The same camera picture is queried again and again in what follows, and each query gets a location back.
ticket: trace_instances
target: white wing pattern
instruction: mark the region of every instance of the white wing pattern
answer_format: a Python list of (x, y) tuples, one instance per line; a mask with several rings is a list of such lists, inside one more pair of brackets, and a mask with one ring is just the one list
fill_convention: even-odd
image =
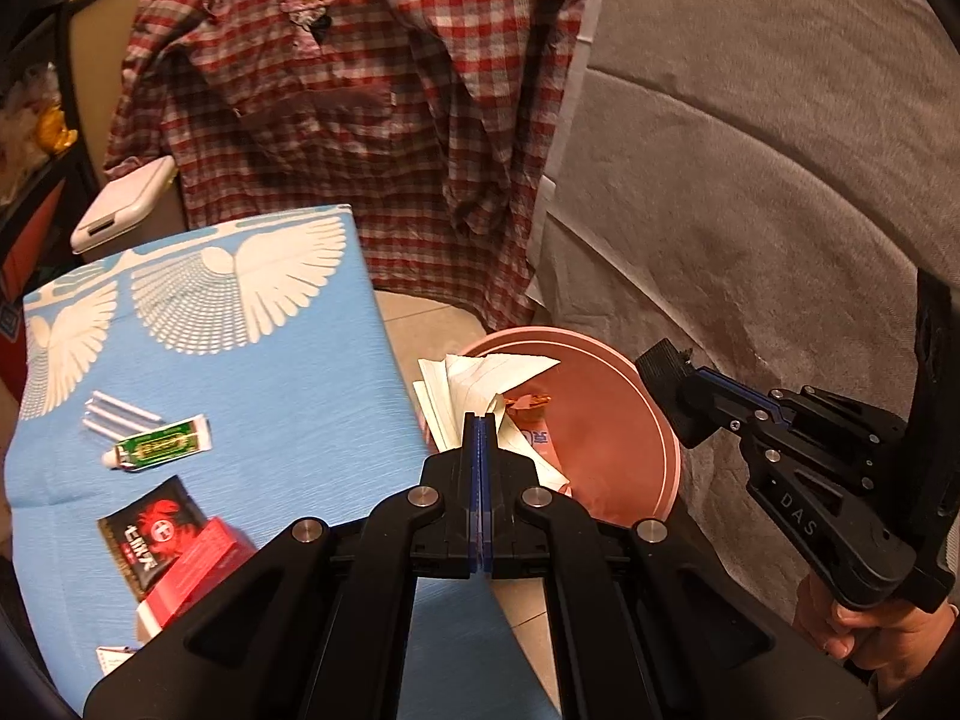
[(45, 415), (69, 398), (103, 349), (116, 308), (117, 282), (112, 281), (62, 308), (52, 327), (43, 317), (27, 318), (30, 376), (21, 419)]
[(186, 354), (257, 343), (320, 293), (344, 256), (340, 217), (251, 235), (236, 255), (205, 247), (133, 273), (133, 305), (157, 341)]

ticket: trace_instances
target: human hand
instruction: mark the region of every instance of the human hand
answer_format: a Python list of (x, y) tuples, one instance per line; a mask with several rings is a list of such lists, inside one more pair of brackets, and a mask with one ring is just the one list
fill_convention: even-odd
[(866, 611), (851, 611), (833, 600), (816, 574), (797, 587), (793, 627), (818, 650), (877, 675), (877, 699), (885, 706), (926, 668), (956, 613), (943, 603), (933, 614), (895, 599)]

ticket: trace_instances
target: plaid shirt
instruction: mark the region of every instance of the plaid shirt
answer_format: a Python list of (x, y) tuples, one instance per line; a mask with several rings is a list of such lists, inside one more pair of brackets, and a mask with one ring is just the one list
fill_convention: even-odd
[(525, 322), (583, 0), (142, 0), (107, 173), (160, 154), (189, 225), (352, 204), (373, 282)]

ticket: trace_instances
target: toothpaste tube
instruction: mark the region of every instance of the toothpaste tube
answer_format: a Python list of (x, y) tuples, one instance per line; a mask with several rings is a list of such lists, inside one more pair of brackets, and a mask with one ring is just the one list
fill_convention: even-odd
[(142, 471), (210, 449), (210, 426), (201, 413), (183, 422), (164, 425), (123, 439), (104, 452), (108, 469)]

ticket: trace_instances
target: white paper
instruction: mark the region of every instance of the white paper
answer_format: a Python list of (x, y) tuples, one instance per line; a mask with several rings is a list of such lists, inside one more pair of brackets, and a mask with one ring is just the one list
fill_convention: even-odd
[(134, 655), (136, 655), (136, 650), (131, 650), (128, 647), (97, 647), (97, 660), (100, 662), (100, 670), (104, 672), (104, 676)]
[(443, 362), (420, 360), (424, 381), (414, 382), (414, 395), (438, 450), (445, 452), (462, 445), (465, 413), (493, 413), (500, 448), (533, 460), (539, 483), (549, 490), (559, 490), (569, 484), (568, 478), (536, 453), (506, 415), (503, 398), (503, 392), (550, 370), (558, 362), (549, 357), (520, 354), (486, 357), (449, 354)]
[(570, 480), (560, 473), (555, 467), (551, 466), (544, 458), (539, 456), (538, 452), (531, 447), (530, 442), (525, 439), (520, 432), (520, 428), (514, 424), (514, 420), (504, 415), (503, 424), (496, 434), (496, 443), (501, 449), (510, 452), (517, 452), (518, 455), (526, 455), (536, 466), (536, 478), (539, 479), (542, 487), (548, 490), (558, 491), (563, 485), (568, 485)]

